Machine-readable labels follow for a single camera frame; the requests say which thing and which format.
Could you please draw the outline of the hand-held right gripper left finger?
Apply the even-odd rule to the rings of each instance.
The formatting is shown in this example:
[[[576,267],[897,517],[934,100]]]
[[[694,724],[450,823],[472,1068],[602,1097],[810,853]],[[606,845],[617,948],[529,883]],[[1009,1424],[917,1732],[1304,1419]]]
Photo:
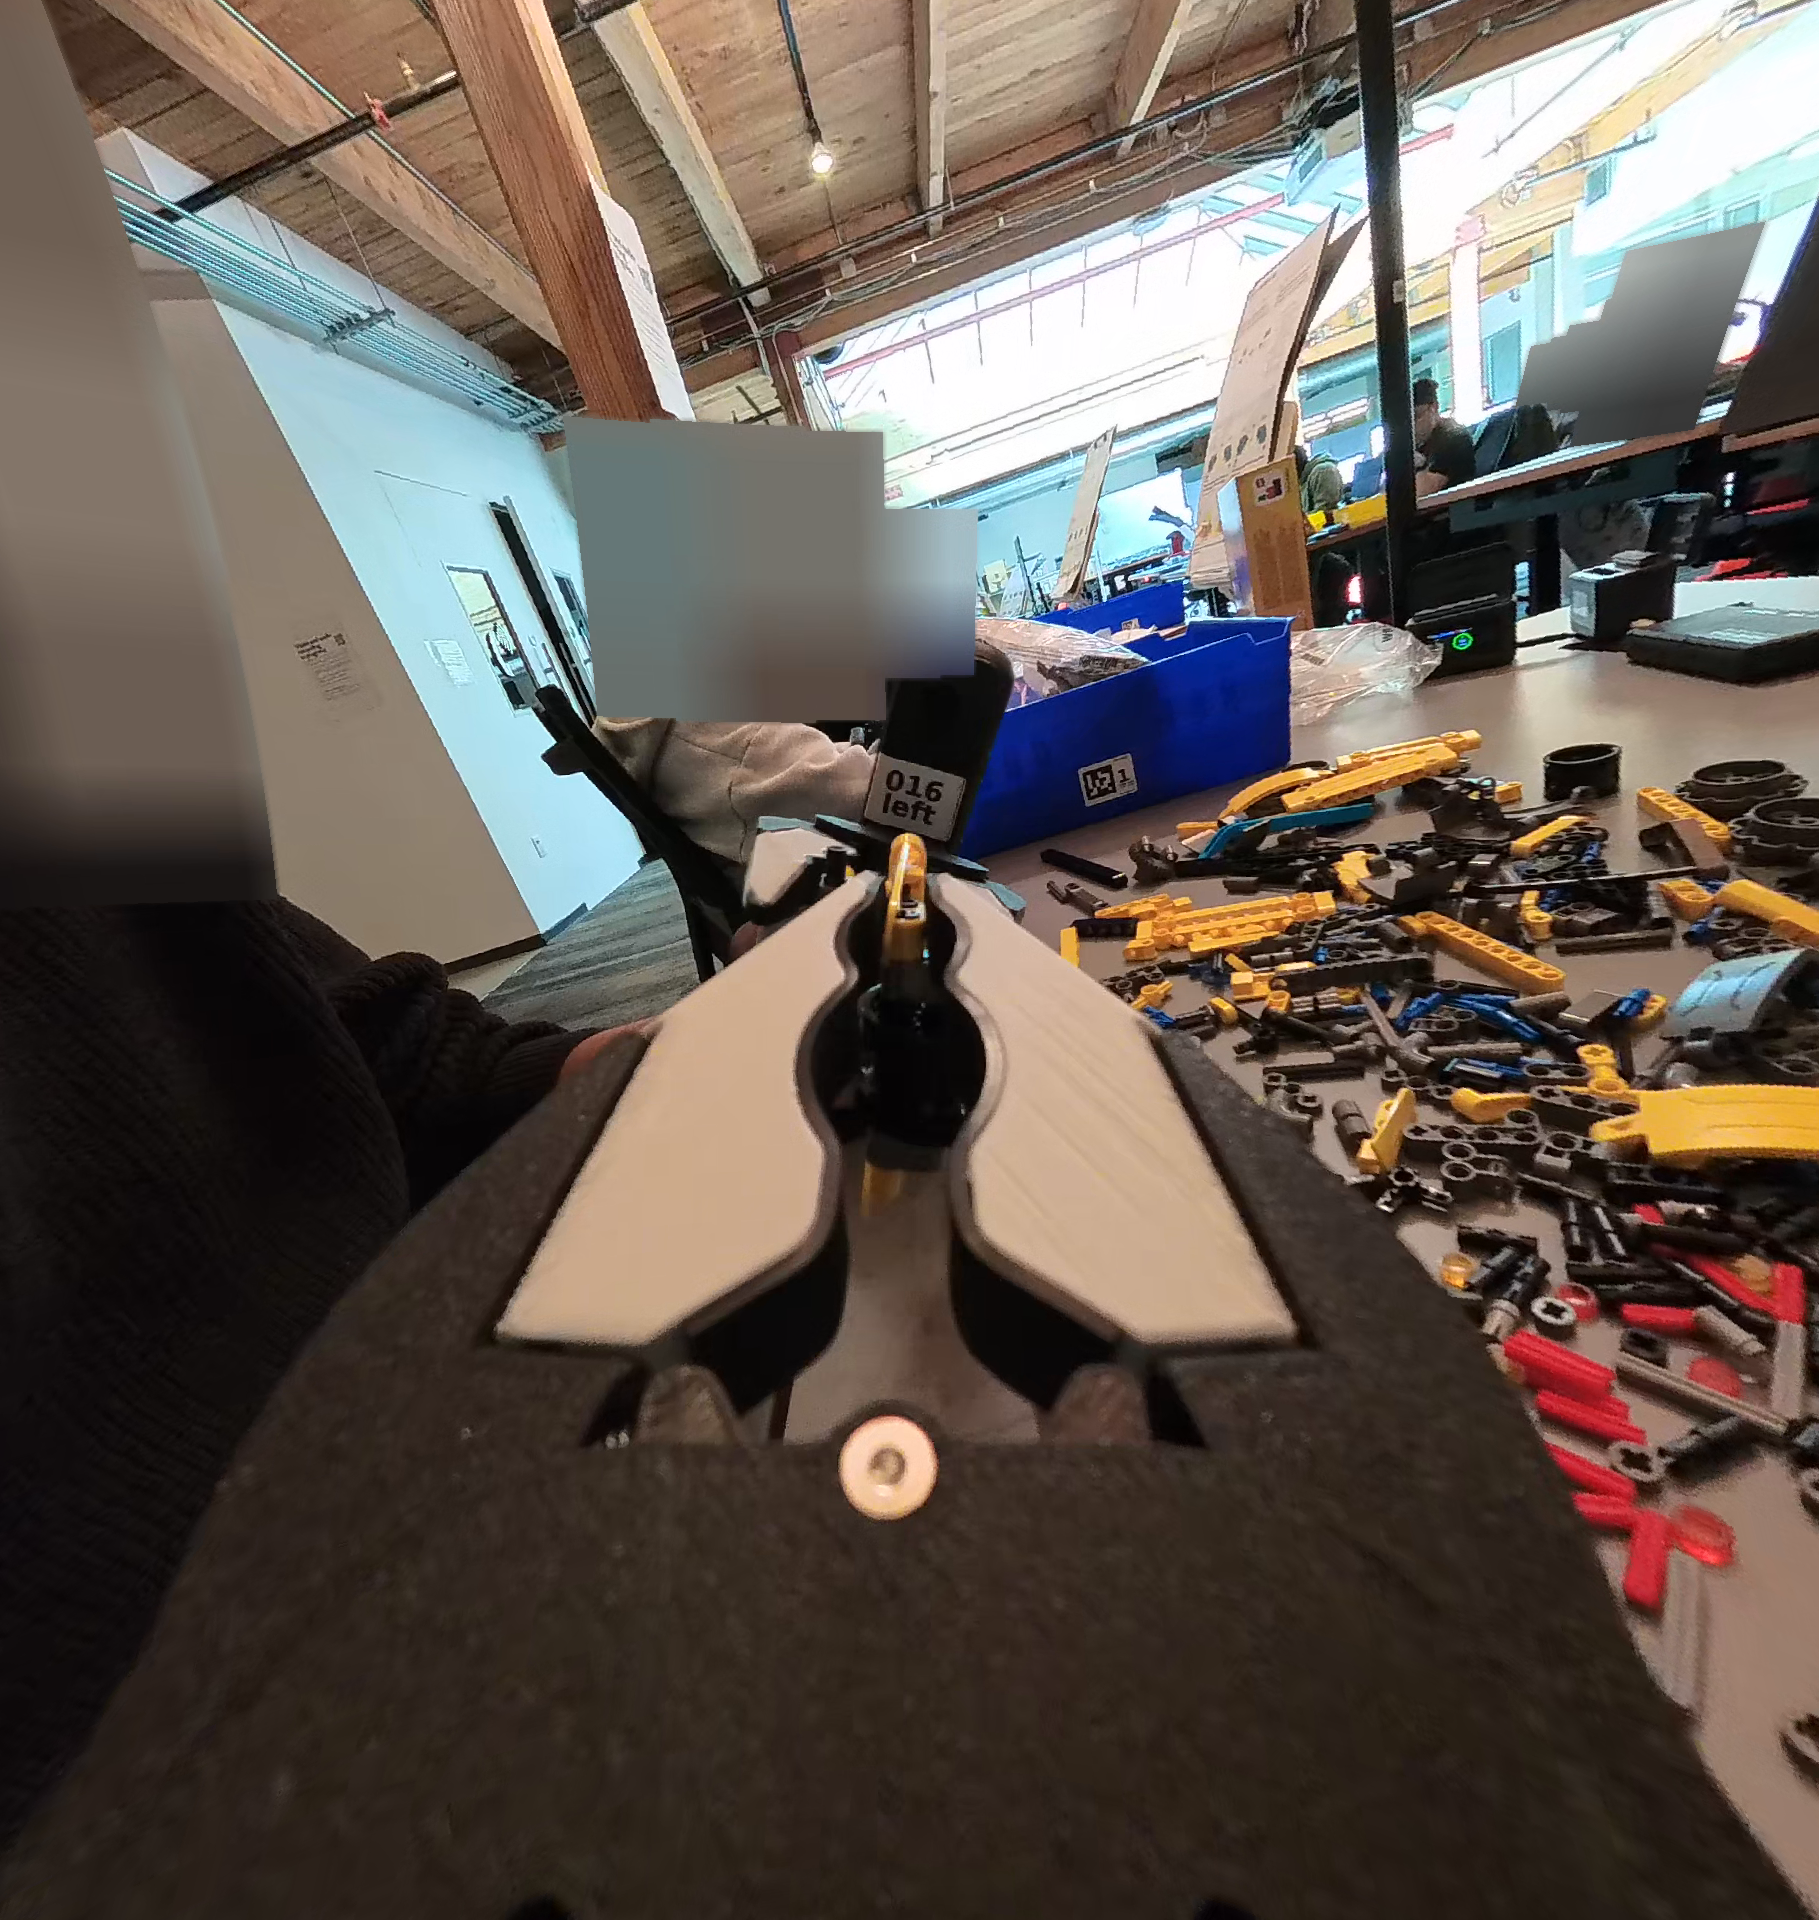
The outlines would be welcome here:
[[[669,1008],[524,1267],[498,1341],[703,1365],[752,1410],[784,1395],[845,1311],[843,1147],[816,1085],[857,992],[849,878]]]

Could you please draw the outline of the yellow black building brick assembly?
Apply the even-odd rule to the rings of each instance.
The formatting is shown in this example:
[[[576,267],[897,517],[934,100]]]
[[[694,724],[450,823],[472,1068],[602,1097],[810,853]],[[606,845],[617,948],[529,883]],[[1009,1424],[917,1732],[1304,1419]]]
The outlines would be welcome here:
[[[966,1119],[961,1090],[966,1026],[931,956],[927,846],[897,834],[882,890],[878,977],[857,1011],[871,1137],[860,1210],[893,1207],[912,1178],[944,1164]]]

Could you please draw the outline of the person's left forearm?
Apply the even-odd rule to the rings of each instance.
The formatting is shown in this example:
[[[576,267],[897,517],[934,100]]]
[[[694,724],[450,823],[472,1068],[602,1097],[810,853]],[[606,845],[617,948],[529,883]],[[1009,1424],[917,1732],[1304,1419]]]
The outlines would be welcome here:
[[[609,1044],[658,1027],[658,1019],[587,1031],[505,1019],[450,985],[435,956],[370,956],[313,919],[300,919],[296,931],[373,1071],[410,1171],[426,1185],[476,1162]]]

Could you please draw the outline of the black chair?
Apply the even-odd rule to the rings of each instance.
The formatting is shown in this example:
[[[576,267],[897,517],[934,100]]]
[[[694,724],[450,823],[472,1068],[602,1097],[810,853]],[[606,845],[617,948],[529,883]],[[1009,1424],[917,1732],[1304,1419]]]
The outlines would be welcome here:
[[[628,820],[646,854],[668,867],[684,902],[697,979],[710,979],[746,924],[742,879],[647,798],[561,684],[535,684],[533,709],[555,741],[544,763],[558,775],[583,774]]]

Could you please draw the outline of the blue plastic bin with tag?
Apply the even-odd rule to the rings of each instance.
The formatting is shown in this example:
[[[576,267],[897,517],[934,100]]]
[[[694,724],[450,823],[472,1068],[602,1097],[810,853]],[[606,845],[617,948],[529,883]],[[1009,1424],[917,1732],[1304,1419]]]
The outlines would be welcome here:
[[[1140,642],[1145,665],[1009,706],[964,853],[986,859],[1292,760],[1292,623],[1200,619]]]

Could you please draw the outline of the cardboard box yellow print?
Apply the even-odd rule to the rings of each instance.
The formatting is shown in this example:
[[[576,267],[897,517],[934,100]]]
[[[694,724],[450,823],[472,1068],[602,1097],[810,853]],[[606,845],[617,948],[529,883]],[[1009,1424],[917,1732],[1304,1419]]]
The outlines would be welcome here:
[[[1228,594],[1245,616],[1285,616],[1311,628],[1310,527],[1297,461],[1288,450],[1267,465],[1245,468],[1219,490],[1229,566]]]

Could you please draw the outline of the empty clear plastic bag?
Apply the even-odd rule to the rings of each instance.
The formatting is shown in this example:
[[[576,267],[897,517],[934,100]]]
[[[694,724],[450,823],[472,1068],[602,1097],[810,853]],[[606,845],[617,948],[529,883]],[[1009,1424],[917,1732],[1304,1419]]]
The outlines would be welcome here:
[[[1440,665],[1443,643],[1391,623],[1291,634],[1291,721],[1315,726],[1356,701],[1403,701]]]

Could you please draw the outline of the tall cardboard panel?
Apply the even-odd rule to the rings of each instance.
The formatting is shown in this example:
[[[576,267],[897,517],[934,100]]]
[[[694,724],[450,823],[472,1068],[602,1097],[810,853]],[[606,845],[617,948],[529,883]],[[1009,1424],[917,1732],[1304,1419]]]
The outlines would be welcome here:
[[[1203,490],[1274,462],[1282,455],[1282,402],[1297,365],[1310,320],[1369,221],[1337,226],[1328,213],[1307,237],[1254,283],[1233,336],[1233,354],[1214,411]]]

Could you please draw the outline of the black power bank green light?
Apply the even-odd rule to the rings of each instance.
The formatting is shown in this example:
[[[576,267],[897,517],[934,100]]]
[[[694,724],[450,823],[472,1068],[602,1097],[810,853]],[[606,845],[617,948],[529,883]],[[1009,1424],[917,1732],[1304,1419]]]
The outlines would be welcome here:
[[[1511,668],[1517,661],[1517,599],[1511,593],[1485,593],[1413,612],[1404,628],[1433,658],[1426,683]]]

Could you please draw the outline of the person's dark sweater torso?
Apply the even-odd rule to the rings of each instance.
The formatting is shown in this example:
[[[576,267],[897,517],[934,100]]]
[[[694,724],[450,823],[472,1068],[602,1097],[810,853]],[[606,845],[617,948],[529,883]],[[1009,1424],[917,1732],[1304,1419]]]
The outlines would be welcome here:
[[[285,904],[0,913],[0,1854],[274,1378],[410,1211]]]

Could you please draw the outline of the black charger box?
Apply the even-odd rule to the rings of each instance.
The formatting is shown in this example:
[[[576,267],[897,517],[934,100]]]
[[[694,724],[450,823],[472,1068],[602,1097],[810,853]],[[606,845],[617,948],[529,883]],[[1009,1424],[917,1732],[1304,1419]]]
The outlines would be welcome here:
[[[1677,612],[1679,562],[1665,551],[1625,551],[1568,575],[1576,643],[1616,649],[1634,631],[1662,625]]]

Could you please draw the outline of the ceiling pipe rack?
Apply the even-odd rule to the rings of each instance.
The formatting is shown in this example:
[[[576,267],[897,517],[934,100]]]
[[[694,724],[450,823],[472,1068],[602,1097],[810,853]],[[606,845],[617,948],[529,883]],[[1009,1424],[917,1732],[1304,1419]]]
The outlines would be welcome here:
[[[406,322],[395,306],[367,303],[350,289],[296,267],[293,261],[185,213],[163,193],[108,169],[120,224],[134,246],[201,277],[219,298],[282,328],[402,376],[520,433],[561,433],[564,416],[546,399],[466,351]]]

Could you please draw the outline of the black closed laptop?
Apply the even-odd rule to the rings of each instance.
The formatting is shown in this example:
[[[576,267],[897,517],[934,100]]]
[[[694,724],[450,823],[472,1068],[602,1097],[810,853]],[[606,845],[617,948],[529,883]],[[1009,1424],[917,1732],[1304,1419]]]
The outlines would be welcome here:
[[[1780,683],[1819,672],[1819,608],[1720,606],[1635,625],[1628,661],[1728,684]]]

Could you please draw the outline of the wall poster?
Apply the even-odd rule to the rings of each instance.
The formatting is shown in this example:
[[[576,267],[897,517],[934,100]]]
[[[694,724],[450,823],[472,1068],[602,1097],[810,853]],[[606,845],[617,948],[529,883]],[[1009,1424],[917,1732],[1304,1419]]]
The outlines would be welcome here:
[[[317,704],[332,724],[367,715],[385,693],[367,668],[363,649],[347,631],[319,631],[293,638],[293,658],[317,693]]]

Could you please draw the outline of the wooden support post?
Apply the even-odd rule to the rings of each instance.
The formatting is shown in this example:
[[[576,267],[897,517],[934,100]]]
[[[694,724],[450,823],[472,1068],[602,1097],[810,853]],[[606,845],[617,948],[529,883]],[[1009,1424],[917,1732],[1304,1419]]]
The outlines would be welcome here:
[[[435,3],[435,14],[583,407],[603,418],[669,418],[599,203],[602,161],[546,4]]]

